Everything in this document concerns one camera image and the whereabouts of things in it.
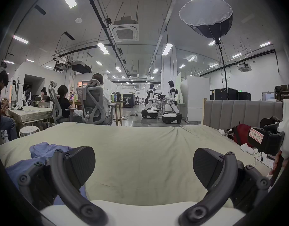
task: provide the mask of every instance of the jeans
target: jeans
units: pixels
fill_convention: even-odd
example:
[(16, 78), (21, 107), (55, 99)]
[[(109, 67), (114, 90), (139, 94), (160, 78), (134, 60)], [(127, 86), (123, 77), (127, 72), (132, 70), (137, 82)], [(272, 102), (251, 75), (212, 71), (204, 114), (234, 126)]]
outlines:
[(2, 115), (1, 121), (0, 121), (0, 130), (6, 130), (7, 131), (9, 141), (12, 141), (12, 140), (18, 138), (16, 123), (14, 122), (13, 118)]

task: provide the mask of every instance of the bed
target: bed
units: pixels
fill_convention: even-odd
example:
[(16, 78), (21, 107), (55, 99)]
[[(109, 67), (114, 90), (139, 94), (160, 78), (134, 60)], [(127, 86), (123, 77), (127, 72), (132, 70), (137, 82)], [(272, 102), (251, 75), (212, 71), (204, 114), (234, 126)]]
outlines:
[[(120, 127), (64, 122), (1, 145), (2, 163), (9, 167), (30, 159), (29, 147), (44, 141), (72, 148), (92, 147), (96, 166), (86, 182), (88, 199), (130, 205), (203, 199), (207, 190), (192, 166), (197, 148), (207, 147), (220, 153), (233, 151), (244, 165), (255, 162), (234, 141), (206, 125)], [(255, 167), (263, 175), (270, 171), (259, 161)]]

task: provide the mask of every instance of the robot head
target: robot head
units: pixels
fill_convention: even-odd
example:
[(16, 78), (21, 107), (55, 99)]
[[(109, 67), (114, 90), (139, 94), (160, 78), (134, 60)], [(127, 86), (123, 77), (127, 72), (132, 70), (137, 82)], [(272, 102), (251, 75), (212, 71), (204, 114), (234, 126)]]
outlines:
[(169, 87), (170, 88), (174, 87), (174, 81), (169, 81)]

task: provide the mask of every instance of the floor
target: floor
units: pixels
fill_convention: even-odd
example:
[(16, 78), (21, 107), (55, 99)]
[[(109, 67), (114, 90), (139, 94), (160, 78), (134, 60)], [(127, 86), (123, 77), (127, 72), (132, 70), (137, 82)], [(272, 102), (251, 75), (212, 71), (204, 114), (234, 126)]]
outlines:
[[(175, 126), (178, 124), (165, 124), (162, 119), (144, 119), (141, 116), (141, 111), (144, 109), (145, 105), (135, 105), (133, 108), (123, 108), (123, 115), (125, 116), (122, 119), (122, 126)], [(182, 119), (179, 125), (186, 126), (186, 125), (198, 125), (201, 122), (191, 122), (187, 124), (184, 119)]]

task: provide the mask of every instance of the ceiling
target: ceiling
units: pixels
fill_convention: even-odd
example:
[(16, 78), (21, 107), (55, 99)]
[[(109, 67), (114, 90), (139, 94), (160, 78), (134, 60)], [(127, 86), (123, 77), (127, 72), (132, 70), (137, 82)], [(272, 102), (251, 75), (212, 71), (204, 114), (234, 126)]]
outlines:
[[(102, 27), (90, 5), (89, 0), (75, 0), (77, 6), (69, 8), (64, 0), (39, 0), (37, 4), (46, 12), (42, 15), (36, 9), (32, 9), (22, 21), (16, 35), (29, 41), (26, 45), (20, 41), (12, 40), (7, 55), (7, 60), (13, 61), (14, 65), (8, 65), (7, 71), (12, 75), (18, 66), (26, 61), (33, 60), (34, 66), (51, 66), (53, 55), (57, 50), (59, 54), (96, 45), (98, 39), (103, 43), (109, 43), (102, 31)], [(118, 43), (121, 48), (122, 59), (126, 60), (126, 69), (130, 73), (139, 74), (139, 79), (144, 80), (152, 60), (152, 56), (160, 35), (164, 18), (167, 14), (171, 0), (99, 0), (105, 15), (112, 21), (122, 16), (132, 16), (135, 19), (138, 12), (139, 35), (137, 42)], [(178, 73), (195, 74), (198, 71), (209, 69), (211, 64), (217, 62), (218, 53), (215, 45), (209, 46), (211, 42), (188, 27), (180, 18), (179, 10), (190, 0), (178, 0), (171, 15), (167, 34), (163, 36), (162, 43), (173, 43), (177, 49), (177, 65), (186, 64)], [(227, 35), (223, 36), (222, 42), (225, 46), (226, 55), (224, 60), (231, 59), (237, 50), (247, 48), (248, 51), (259, 48), (259, 45), (271, 41), (276, 50), (282, 49), (282, 33), (279, 29), (271, 11), (263, 0), (225, 0), (233, 9), (233, 23)], [(75, 19), (81, 18), (82, 23), (76, 23)], [(63, 32), (68, 32), (74, 40), (69, 39)], [(99, 48), (86, 49), (84, 51), (70, 54), (70, 59), (83, 61), (92, 67), (94, 72), (106, 73), (115, 76), (114, 80), (120, 78), (115, 65), (120, 66), (115, 52), (107, 47), (110, 55), (104, 55)], [(196, 55), (196, 59), (188, 62), (189, 56)], [(159, 49), (153, 68), (159, 71), (154, 75), (154, 81), (161, 81), (161, 49)]]

